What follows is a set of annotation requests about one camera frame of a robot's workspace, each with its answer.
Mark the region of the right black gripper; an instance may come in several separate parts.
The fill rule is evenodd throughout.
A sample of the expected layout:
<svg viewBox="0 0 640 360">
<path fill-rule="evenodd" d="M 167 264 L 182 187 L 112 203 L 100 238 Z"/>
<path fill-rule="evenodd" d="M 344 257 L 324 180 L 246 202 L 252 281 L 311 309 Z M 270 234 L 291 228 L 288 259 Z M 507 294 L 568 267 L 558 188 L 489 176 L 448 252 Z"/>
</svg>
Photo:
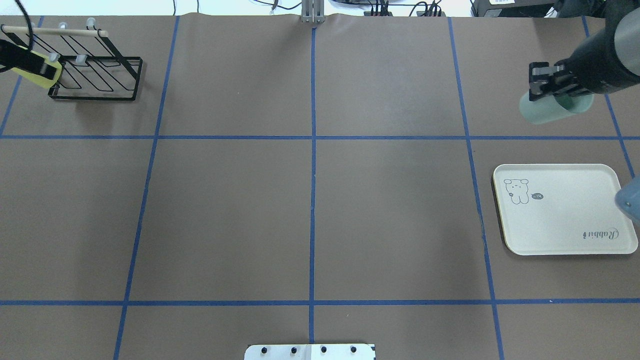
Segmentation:
<svg viewBox="0 0 640 360">
<path fill-rule="evenodd" d="M 612 94 L 639 84 L 639 21 L 621 20 L 590 35 L 571 55 L 551 65 L 528 65 L 528 100 L 557 95 L 570 72 L 579 87 Z"/>
</svg>

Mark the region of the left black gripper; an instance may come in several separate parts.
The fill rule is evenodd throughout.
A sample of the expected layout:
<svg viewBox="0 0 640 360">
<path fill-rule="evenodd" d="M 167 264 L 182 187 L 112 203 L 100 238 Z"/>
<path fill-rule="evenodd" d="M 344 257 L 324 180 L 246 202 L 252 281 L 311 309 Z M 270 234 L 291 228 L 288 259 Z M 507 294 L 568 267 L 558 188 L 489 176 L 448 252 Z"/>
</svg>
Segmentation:
<svg viewBox="0 0 640 360">
<path fill-rule="evenodd" d="M 50 57 L 46 55 L 21 47 L 5 39 L 0 41 L 0 64 L 2 72 L 10 71 L 13 68 L 33 71 L 34 68 L 42 64 L 44 60 L 55 62 L 50 60 Z"/>
</svg>

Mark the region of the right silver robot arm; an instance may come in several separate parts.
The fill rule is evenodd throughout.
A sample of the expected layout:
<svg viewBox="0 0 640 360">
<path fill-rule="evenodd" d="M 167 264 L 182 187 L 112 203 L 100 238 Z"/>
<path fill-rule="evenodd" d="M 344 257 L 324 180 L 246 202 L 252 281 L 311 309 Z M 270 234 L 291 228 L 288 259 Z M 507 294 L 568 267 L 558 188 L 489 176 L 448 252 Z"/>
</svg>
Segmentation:
<svg viewBox="0 0 640 360">
<path fill-rule="evenodd" d="M 595 96 L 610 95 L 639 84 L 639 6 L 624 4 L 608 10 L 605 27 L 589 35 L 571 55 L 555 64 L 528 66 L 528 91 L 519 112 L 542 125 L 590 109 Z"/>
</svg>

